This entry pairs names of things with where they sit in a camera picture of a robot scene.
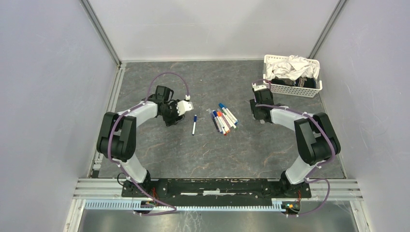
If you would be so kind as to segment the blue white marker pen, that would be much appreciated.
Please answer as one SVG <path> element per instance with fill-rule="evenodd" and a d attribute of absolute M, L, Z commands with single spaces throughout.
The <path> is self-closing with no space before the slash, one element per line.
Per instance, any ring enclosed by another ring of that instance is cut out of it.
<path fill-rule="evenodd" d="M 197 122 L 197 115 L 194 115 L 194 117 L 193 117 L 192 132 L 191 132 L 192 136 L 194 136 L 194 135 L 195 135 L 195 130 L 196 130 L 196 122 Z"/>

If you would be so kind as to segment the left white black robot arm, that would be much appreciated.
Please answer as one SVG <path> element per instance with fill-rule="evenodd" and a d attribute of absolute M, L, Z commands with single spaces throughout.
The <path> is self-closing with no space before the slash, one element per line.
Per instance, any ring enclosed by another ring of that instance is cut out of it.
<path fill-rule="evenodd" d="M 142 166 L 136 152 L 137 128 L 152 118 L 161 116 L 166 126 L 183 120 L 185 113 L 193 110 L 190 96 L 173 99 L 174 91 L 157 86 L 155 93 L 143 99 L 138 105 L 122 112 L 104 114 L 97 139 L 96 150 L 124 171 L 127 180 L 133 183 L 133 190 L 140 197 L 152 191 L 149 171 Z"/>

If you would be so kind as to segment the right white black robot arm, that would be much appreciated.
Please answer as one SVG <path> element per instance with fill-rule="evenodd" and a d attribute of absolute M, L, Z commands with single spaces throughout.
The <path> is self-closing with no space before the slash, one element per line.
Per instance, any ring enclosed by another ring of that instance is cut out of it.
<path fill-rule="evenodd" d="M 252 85 L 254 98 L 250 108 L 254 119 L 284 126 L 295 133 L 298 157 L 279 180 L 279 191 L 292 197 L 307 184 L 313 170 L 335 159 L 341 145 L 326 113 L 309 114 L 274 104 L 273 94 L 265 85 Z"/>

